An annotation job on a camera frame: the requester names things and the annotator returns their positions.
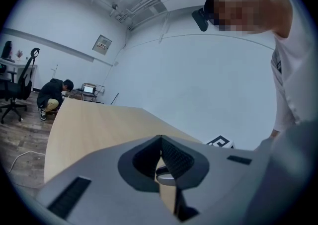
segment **black shoe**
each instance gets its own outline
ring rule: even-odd
[[[43,121],[46,120],[46,112],[43,109],[40,110],[40,118]]]

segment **khaki pants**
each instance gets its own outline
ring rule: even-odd
[[[55,109],[59,105],[59,102],[55,99],[49,99],[47,106],[43,109],[45,112],[49,112]]]

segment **neck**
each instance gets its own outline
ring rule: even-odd
[[[262,4],[264,28],[273,31],[282,38],[287,38],[293,17],[289,0],[262,0]]]

